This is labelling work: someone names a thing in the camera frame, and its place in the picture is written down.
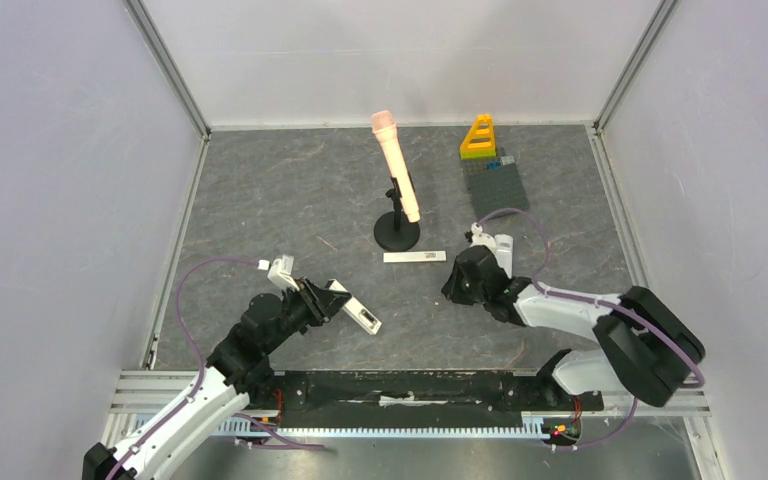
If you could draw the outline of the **white boxed remote with display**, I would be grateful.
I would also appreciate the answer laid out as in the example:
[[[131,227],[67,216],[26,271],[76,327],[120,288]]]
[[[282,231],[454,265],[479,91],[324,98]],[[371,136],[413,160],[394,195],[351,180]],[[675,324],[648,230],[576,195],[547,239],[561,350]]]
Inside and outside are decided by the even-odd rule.
[[[336,279],[330,279],[325,284],[325,289],[332,292],[348,293],[350,299],[343,305],[342,311],[346,313],[367,334],[377,335],[382,323],[369,309],[366,308],[344,285]]]

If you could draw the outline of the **white remote control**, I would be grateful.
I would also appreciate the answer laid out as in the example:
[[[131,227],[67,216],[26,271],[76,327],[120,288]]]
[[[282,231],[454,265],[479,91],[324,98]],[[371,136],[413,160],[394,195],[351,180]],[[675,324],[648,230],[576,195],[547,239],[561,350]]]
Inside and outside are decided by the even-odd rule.
[[[507,234],[494,236],[496,243],[495,257],[498,265],[504,270],[508,278],[513,277],[513,237]]]

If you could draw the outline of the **white cardboard sleeve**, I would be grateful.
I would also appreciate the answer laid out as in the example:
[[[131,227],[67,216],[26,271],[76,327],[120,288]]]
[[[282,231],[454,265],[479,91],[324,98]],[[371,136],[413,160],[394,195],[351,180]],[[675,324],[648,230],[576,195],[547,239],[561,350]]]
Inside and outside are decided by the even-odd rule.
[[[433,263],[445,262],[447,254],[445,251],[405,251],[405,252],[384,252],[382,261],[386,264],[407,264],[407,263]]]

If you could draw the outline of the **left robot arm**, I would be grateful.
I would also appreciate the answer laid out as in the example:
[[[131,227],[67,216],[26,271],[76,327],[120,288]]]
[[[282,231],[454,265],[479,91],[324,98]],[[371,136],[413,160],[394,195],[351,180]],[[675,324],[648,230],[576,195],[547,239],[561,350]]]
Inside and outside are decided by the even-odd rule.
[[[327,323],[352,298],[306,278],[280,295],[253,297],[186,388],[131,435],[84,454],[82,478],[170,478],[225,420],[271,401],[270,353],[294,334]]]

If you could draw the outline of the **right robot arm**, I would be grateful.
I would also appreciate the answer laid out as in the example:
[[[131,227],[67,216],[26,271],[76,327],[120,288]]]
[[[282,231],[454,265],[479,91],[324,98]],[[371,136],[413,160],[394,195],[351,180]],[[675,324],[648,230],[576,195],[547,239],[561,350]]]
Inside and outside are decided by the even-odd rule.
[[[441,292],[455,304],[483,307],[501,323],[554,329],[598,344],[596,350],[562,353],[545,364],[537,392],[551,408],[583,393],[613,389],[663,407],[689,376],[703,383],[704,344],[645,287],[619,295],[550,287],[509,275],[490,248],[471,246],[456,256]]]

